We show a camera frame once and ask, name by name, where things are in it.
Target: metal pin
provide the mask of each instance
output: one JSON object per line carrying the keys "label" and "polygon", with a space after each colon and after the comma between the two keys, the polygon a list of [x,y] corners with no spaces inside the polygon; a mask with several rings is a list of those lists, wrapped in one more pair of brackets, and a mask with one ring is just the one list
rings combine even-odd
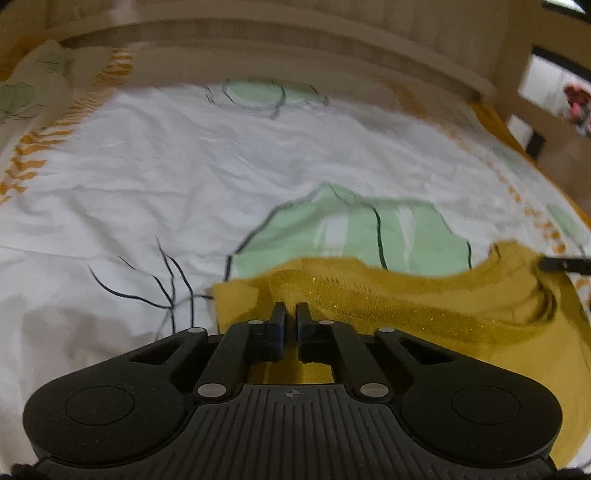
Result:
{"label": "metal pin", "polygon": [[219,383],[206,383],[197,389],[197,393],[205,398],[218,398],[227,391],[226,387]]}
{"label": "metal pin", "polygon": [[381,383],[366,383],[359,391],[366,397],[371,398],[385,397],[390,392],[389,388]]}

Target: white bedsheet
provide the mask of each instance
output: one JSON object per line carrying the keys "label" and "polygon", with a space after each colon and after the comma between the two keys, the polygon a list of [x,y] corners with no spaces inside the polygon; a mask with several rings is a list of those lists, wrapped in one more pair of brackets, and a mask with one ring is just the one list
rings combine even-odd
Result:
{"label": "white bedsheet", "polygon": [[[72,55],[71,95],[83,98],[93,69],[107,62],[109,52]],[[132,67],[104,105],[68,127],[73,132],[64,142],[24,156],[46,162],[21,182],[25,192],[9,191],[11,198],[0,205],[0,471],[35,459],[20,415],[36,388],[154,339],[164,311],[107,293],[89,266],[115,290],[164,303],[148,275],[119,259],[165,281],[156,238],[195,292],[207,293],[223,280],[227,256],[274,207],[329,182],[364,197],[431,202],[450,229],[470,242],[473,264],[502,239],[555,253],[558,242],[545,238],[540,227],[553,221],[550,204],[559,216],[572,218],[560,231],[565,253],[578,253],[577,245],[591,251],[589,232],[568,202],[484,133],[459,102],[422,97],[434,117],[459,132],[470,153],[459,148],[455,134],[404,113],[403,101],[381,82],[320,68],[286,73],[287,61],[277,62],[273,67],[233,57],[224,70],[223,55],[211,51],[121,53],[120,63]],[[198,85],[233,71],[270,76],[273,69],[275,77],[308,83],[318,78],[314,87],[327,89],[329,104],[254,111],[212,103],[212,91],[221,87]],[[356,99],[340,100],[343,92],[354,92]],[[14,139],[5,142],[1,158],[7,165],[14,145]],[[539,216],[526,215],[525,203]],[[177,290],[179,299],[188,295],[180,280]],[[582,298],[588,294],[587,287],[580,289]],[[189,327],[188,305],[177,309],[178,329]],[[213,305],[200,299],[196,306],[197,324],[215,332]],[[168,333],[170,324],[164,327]],[[587,445],[576,463],[590,457]]]}

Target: green leaf pattern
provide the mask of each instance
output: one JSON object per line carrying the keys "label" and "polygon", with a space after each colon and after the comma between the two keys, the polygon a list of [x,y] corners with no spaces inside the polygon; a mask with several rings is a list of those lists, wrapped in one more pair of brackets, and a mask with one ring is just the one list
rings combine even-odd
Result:
{"label": "green leaf pattern", "polygon": [[61,73],[63,76],[68,76],[70,74],[70,69],[72,68],[73,60],[65,53],[48,52],[40,55],[37,58],[37,63],[39,63],[46,72],[57,72]]}
{"label": "green leaf pattern", "polygon": [[441,276],[470,268],[467,240],[449,228],[430,202],[364,198],[323,184],[307,198],[276,208],[232,260],[240,278],[298,257],[355,257],[389,270]]}
{"label": "green leaf pattern", "polygon": [[232,106],[262,112],[275,118],[288,105],[328,105],[326,96],[311,85],[272,79],[226,80],[207,87],[207,98],[217,106]]}
{"label": "green leaf pattern", "polygon": [[25,82],[0,86],[0,125],[8,118],[30,119],[43,110],[43,105],[30,105],[35,89]]}

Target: wooden slat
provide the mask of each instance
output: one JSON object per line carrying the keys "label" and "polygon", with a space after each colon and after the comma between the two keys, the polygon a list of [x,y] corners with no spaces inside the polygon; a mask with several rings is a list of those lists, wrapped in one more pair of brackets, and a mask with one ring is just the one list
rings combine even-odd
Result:
{"label": "wooden slat", "polygon": [[486,78],[452,62],[444,55],[400,35],[334,15],[284,5],[236,1],[193,1],[143,5],[137,6],[132,11],[125,8],[113,9],[62,27],[52,28],[46,34],[62,40],[97,30],[105,30],[115,25],[198,18],[244,20],[324,31],[413,59],[468,85],[483,96],[491,96],[494,93],[493,84]]}
{"label": "wooden slat", "polygon": [[361,23],[379,27],[384,23],[384,8],[388,0],[355,0],[353,17]]}
{"label": "wooden slat", "polygon": [[415,14],[420,15],[421,4],[418,0],[391,0],[386,2],[385,20],[388,31],[410,38],[413,31]]}
{"label": "wooden slat", "polygon": [[591,24],[542,8],[534,12],[531,42],[591,69]]}
{"label": "wooden slat", "polygon": [[511,112],[540,133],[545,144],[538,168],[566,193],[585,214],[591,215],[591,140],[564,120],[519,97],[506,99]]}
{"label": "wooden slat", "polygon": [[0,12],[0,54],[25,35],[39,35],[47,28],[47,0],[20,0]]}

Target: glittery yellow fabric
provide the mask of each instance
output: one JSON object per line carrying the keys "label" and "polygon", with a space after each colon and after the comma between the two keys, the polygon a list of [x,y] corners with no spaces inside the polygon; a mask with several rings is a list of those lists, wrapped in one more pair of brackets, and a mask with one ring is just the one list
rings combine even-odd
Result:
{"label": "glittery yellow fabric", "polygon": [[[526,375],[549,388],[564,415],[552,452],[565,466],[591,429],[591,327],[565,274],[537,269],[538,254],[514,242],[495,245],[473,270],[443,278],[367,267],[351,258],[303,258],[248,280],[214,287],[221,331],[265,319],[276,301],[293,313],[372,334],[393,326],[430,342]],[[332,382],[325,365],[297,362],[292,350],[252,375],[264,383]]]}

